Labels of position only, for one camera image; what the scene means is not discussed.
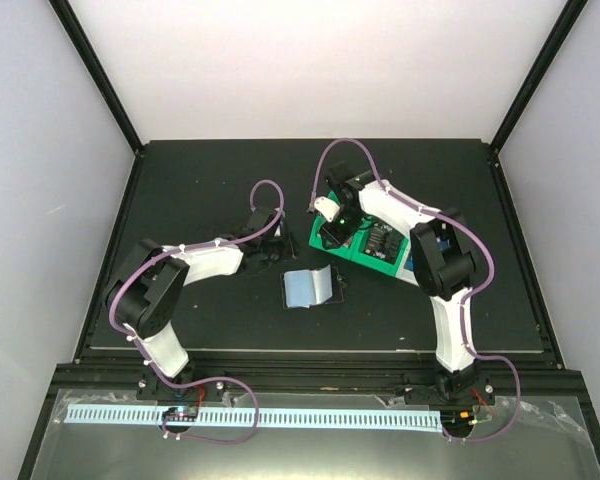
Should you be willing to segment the black leather card holder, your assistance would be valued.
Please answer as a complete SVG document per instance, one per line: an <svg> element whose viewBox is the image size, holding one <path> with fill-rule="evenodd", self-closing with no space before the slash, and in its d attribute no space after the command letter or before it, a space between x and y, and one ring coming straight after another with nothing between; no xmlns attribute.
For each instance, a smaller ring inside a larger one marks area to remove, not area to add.
<svg viewBox="0 0 600 480"><path fill-rule="evenodd" d="M281 275L285 309L309 309L344 301L346 282L335 265L286 271Z"/></svg>

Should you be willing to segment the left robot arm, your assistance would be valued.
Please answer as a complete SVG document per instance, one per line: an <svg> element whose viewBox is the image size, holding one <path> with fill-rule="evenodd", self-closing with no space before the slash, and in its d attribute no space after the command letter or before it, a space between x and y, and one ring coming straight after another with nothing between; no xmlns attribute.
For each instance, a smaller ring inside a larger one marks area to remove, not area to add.
<svg viewBox="0 0 600 480"><path fill-rule="evenodd" d="M214 277L249 278L295 255L296 242L280 207L254 207L246 225L195 245L137 243L109 281L102 304L110 326L139 348L173 399L187 397L195 376L172 325L185 287Z"/></svg>

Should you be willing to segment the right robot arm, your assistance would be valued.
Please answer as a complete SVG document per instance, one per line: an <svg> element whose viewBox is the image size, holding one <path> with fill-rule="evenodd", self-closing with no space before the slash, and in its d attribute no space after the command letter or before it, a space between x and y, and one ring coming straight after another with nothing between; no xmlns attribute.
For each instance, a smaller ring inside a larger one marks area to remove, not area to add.
<svg viewBox="0 0 600 480"><path fill-rule="evenodd" d="M424 205L378 179L354 174L346 163L325 177L330 192L313 193L316 216L310 244L418 287L430 299L436 332L431 390L459 402L477 377L471 293L479 257L462 214Z"/></svg>

